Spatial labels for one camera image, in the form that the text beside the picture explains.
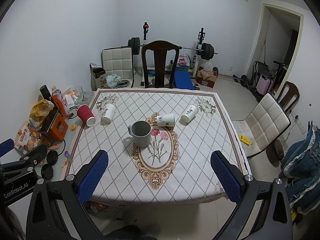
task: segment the round black lid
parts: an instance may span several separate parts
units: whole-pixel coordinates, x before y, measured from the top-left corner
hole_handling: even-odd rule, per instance
[[[55,165],[58,161],[58,153],[57,151],[53,151],[51,150],[50,152],[48,152],[47,154],[47,163],[52,166]]]
[[[50,180],[53,177],[53,168],[49,164],[45,164],[41,168],[41,177]]]

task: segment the diamond pattern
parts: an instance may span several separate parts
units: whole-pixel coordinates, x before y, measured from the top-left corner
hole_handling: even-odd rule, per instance
[[[212,104],[212,95],[198,96],[175,93],[154,92],[107,92],[101,93],[99,100],[116,95],[117,111],[110,124],[101,121],[96,105],[93,114],[96,123],[81,130],[80,140],[74,150],[73,163],[69,173],[77,173],[81,166],[89,163],[100,150],[108,152],[108,169],[96,187],[92,198],[113,205],[150,202],[203,202],[218,194],[218,179],[210,165],[211,153],[220,150],[231,164],[237,166],[237,158],[232,148],[221,114],[213,118],[203,112],[186,124],[180,115],[188,104],[205,98]],[[173,173],[164,180],[158,190],[152,189],[147,180],[141,177],[132,158],[132,137],[128,125],[145,120],[154,112],[173,113],[178,134],[180,158]]]

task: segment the mug handle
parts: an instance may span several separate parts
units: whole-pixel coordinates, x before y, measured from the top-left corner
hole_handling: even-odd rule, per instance
[[[129,126],[128,126],[128,132],[129,132],[129,134],[132,136],[131,128],[132,128],[132,125],[129,125]]]

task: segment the white paper cup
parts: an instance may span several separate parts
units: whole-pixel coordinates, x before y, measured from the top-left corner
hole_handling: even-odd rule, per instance
[[[183,111],[183,114],[181,115],[181,119],[188,123],[190,122],[196,114],[198,114],[199,110],[198,107],[194,105],[188,105],[187,108]]]
[[[101,114],[101,120],[106,123],[112,122],[112,118],[116,113],[116,106],[113,104],[106,104],[105,110]]]
[[[171,113],[157,116],[157,126],[175,127],[175,125],[174,114]]]

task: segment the dark wooden chair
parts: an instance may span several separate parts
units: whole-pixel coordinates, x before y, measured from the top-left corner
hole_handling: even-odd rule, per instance
[[[174,72],[176,71],[176,66],[179,57],[179,47],[174,45],[168,41],[153,41],[147,45],[144,45],[141,50],[142,57],[142,67],[144,74],[144,84],[145,88],[149,88],[149,78],[148,78],[148,68],[147,68],[147,60],[146,60],[146,51],[152,50],[154,54],[155,60],[155,88],[175,88],[173,85]],[[176,56],[174,58],[171,76],[169,84],[164,85],[164,74],[165,74],[165,62],[167,59],[167,52],[169,50],[175,50]]]
[[[282,100],[279,101],[280,98],[281,98],[281,96],[282,96],[282,94],[283,94],[283,92],[284,92],[284,89],[285,89],[286,86],[289,87],[289,90],[288,90],[287,93],[284,95],[284,97],[282,98]],[[289,106],[287,107],[287,109],[284,109],[284,107],[292,100],[292,98],[294,97],[294,95],[297,96],[296,99],[291,103],[291,105],[289,105]],[[299,97],[300,97],[300,93],[299,93],[299,91],[298,91],[297,86],[296,86],[295,84],[287,81],[287,82],[284,84],[284,86],[283,86],[283,88],[282,88],[282,90],[281,90],[281,92],[280,92],[280,94],[279,94],[279,96],[278,96],[278,98],[277,98],[277,101],[279,102],[279,105],[282,106],[283,110],[284,110],[285,113],[287,114],[287,113],[290,111],[290,109],[294,106],[294,104],[299,100]]]

